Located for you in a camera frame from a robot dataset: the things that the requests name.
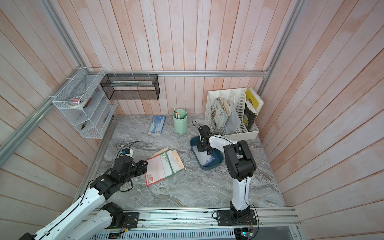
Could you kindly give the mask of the blue bordered white paper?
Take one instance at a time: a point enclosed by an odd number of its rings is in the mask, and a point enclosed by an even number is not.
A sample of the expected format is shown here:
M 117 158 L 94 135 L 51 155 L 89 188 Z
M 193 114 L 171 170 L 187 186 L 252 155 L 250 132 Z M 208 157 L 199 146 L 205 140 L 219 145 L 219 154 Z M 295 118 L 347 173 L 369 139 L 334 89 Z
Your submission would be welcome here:
M 207 152 L 199 152 L 197 146 L 193 146 L 192 149 L 201 167 L 210 167 L 215 163 L 216 157 L 212 154 L 208 155 Z

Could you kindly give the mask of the dark teal storage box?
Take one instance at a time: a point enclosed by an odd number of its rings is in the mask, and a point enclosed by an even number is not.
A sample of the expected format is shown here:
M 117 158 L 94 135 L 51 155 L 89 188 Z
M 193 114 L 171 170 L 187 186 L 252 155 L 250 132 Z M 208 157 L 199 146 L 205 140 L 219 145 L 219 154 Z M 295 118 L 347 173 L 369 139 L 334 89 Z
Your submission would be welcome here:
M 195 136 L 190 140 L 190 145 L 200 168 L 204 171 L 208 171 L 220 166 L 224 161 L 222 152 L 217 149 L 214 149 L 209 155 L 207 152 L 199 152 L 197 148 L 197 143 L 199 141 L 200 137 Z

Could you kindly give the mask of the red bordered paper sheet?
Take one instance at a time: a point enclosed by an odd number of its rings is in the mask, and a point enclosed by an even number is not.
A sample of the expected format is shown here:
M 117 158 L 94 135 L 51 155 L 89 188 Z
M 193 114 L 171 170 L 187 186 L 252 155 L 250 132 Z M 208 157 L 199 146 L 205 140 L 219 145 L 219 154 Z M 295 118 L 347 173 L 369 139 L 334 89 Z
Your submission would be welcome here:
M 160 156 L 146 160 L 147 172 L 145 180 L 147 187 L 166 179 L 163 162 Z

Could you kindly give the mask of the green bordered white paper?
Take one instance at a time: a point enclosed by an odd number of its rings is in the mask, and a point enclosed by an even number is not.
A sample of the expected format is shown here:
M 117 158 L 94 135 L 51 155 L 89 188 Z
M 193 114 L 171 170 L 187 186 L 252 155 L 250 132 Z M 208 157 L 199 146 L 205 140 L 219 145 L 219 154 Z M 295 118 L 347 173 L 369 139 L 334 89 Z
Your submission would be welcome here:
M 164 152 L 159 156 L 161 157 L 163 162 L 166 178 L 176 174 L 178 171 L 181 170 L 178 163 L 173 158 L 172 150 L 168 150 L 167 152 Z

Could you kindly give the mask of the brown stationery paper sheet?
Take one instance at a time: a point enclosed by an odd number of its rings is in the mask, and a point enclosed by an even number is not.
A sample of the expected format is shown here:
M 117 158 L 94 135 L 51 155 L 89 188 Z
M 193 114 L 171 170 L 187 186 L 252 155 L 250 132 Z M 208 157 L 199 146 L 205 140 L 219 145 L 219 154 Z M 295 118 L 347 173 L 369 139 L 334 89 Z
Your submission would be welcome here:
M 156 156 L 158 156 L 158 155 L 160 155 L 160 154 L 162 154 L 162 153 L 164 153 L 164 152 L 167 152 L 168 150 L 169 150 L 169 148 L 164 148 L 164 149 L 162 149 L 162 150 L 156 152 L 154 155 L 152 155 L 152 157 L 156 157 Z M 179 156 L 179 153 L 178 153 L 176 150 L 173 150 L 173 151 L 172 151 L 172 154 L 173 154 L 173 158 L 174 158 L 174 159 L 176 160 L 176 162 L 178 163 L 180 169 L 181 169 L 181 170 L 184 169 L 185 166 L 184 166 L 184 164 L 183 164 L 183 162 L 182 162 L 182 160 L 181 160 L 181 158 L 180 158 L 180 156 Z

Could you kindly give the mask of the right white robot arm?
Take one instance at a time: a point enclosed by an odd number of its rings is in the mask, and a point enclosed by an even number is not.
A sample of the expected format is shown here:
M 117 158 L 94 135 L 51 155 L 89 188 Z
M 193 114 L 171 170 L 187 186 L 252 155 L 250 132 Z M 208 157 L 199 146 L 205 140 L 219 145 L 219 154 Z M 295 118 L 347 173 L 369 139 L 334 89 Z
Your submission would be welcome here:
M 219 150 L 224 154 L 228 173 L 233 178 L 234 188 L 231 210 L 236 214 L 244 214 L 251 210 L 248 203 L 252 177 L 257 169 L 256 161 L 246 141 L 232 141 L 221 135 L 215 135 L 207 125 L 198 127 L 200 141 L 199 152 L 210 153 Z

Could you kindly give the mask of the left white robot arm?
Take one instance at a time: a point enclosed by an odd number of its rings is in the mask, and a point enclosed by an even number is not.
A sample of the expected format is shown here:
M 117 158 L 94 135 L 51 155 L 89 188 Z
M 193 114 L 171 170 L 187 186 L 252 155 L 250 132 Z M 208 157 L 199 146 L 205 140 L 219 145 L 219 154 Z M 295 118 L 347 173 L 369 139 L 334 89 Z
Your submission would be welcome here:
M 108 203 L 90 220 L 81 223 L 94 209 L 105 203 L 132 179 L 147 173 L 148 162 L 135 162 L 130 156 L 115 159 L 111 170 L 90 181 L 90 186 L 56 219 L 34 234 L 25 233 L 21 240 L 85 240 L 107 227 L 124 228 L 124 211 Z

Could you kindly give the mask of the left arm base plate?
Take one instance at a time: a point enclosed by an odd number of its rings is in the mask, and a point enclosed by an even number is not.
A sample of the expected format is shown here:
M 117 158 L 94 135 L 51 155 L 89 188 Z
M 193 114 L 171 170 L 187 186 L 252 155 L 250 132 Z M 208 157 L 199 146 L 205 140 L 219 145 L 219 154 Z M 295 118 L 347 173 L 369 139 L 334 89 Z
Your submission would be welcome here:
M 103 214 L 103 229 L 135 229 L 138 226 L 139 212 L 127 212 L 111 214 L 107 211 L 100 211 Z

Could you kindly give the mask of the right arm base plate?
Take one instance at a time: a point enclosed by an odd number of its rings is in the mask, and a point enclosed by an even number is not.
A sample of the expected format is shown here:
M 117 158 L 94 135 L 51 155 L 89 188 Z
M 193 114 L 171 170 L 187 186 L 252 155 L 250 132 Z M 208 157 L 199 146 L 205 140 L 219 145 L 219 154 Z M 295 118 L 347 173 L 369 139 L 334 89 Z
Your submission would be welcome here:
M 233 209 L 230 210 L 220 210 L 214 213 L 216 215 L 214 217 L 217 220 L 219 226 L 257 226 L 258 218 L 255 214 L 254 210 L 250 208 L 235 211 Z

